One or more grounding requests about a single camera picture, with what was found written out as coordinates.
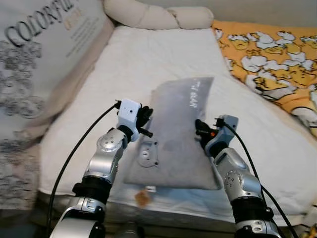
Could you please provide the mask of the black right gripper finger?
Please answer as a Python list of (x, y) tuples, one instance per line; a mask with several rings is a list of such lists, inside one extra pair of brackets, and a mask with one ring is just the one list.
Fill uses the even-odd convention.
[(195, 120), (194, 125), (195, 134), (199, 141), (209, 141), (209, 126), (200, 119)]

